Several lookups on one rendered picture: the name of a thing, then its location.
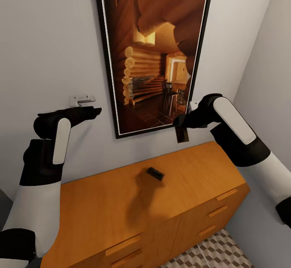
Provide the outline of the mousetrap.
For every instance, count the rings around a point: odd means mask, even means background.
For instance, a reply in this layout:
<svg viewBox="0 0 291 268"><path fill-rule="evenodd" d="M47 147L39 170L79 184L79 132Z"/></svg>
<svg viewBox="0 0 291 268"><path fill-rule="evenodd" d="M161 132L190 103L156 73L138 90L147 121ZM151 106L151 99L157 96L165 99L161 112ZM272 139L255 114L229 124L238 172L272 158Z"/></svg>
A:
<svg viewBox="0 0 291 268"><path fill-rule="evenodd" d="M187 128L179 128L177 125L175 125L175 129L178 143L189 141Z"/></svg>
<svg viewBox="0 0 291 268"><path fill-rule="evenodd" d="M152 175L153 177L155 177L156 179L158 179L159 181L161 181L163 179L163 177L165 176L165 174L159 172L158 170L150 167L147 171L148 174Z"/></svg>

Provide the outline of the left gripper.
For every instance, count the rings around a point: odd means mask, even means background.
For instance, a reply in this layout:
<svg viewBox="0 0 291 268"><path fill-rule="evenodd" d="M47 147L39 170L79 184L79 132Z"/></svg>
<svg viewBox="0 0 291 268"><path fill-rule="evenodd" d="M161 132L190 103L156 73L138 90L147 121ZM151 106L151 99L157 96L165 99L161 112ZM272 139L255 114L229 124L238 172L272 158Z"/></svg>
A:
<svg viewBox="0 0 291 268"><path fill-rule="evenodd" d="M102 108L94 108L93 106L88 106L82 108L68 108L67 110L72 110L78 115L79 121L77 124L79 124L85 120L94 120L96 116L101 113Z"/></svg>

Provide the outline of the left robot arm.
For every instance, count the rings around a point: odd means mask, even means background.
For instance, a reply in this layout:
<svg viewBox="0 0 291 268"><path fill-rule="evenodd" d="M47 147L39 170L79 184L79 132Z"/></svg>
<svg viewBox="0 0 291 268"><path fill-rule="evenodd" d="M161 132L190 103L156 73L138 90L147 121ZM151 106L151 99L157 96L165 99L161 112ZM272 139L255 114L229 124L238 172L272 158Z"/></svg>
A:
<svg viewBox="0 0 291 268"><path fill-rule="evenodd" d="M94 120L102 108L82 107L94 95L71 95L70 108L39 113L23 154L23 172L8 219L0 232L0 268L26 268L47 254L59 231L63 165L73 126ZM79 104L78 104L79 103Z"/></svg>

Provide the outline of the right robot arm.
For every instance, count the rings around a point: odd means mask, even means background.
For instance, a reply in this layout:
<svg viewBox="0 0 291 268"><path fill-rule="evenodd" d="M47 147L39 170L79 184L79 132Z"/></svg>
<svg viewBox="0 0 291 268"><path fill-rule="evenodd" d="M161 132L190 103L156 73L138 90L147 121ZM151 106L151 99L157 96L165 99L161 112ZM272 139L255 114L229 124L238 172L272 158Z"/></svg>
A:
<svg viewBox="0 0 291 268"><path fill-rule="evenodd" d="M205 128L229 156L264 209L280 224L291 228L291 172L270 151L230 100L212 93L201 102L190 101L188 114L179 114L173 125Z"/></svg>

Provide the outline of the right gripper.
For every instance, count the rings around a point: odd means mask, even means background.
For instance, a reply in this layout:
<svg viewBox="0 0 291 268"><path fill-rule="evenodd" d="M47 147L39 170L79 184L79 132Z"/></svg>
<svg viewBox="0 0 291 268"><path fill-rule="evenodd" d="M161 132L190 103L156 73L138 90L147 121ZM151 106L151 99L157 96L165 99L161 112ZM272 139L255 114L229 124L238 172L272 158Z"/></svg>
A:
<svg viewBox="0 0 291 268"><path fill-rule="evenodd" d="M174 118L173 125L177 125L179 128L205 128L208 126L208 124L203 126L196 125L191 119L192 112L188 114L179 114L177 118Z"/></svg>

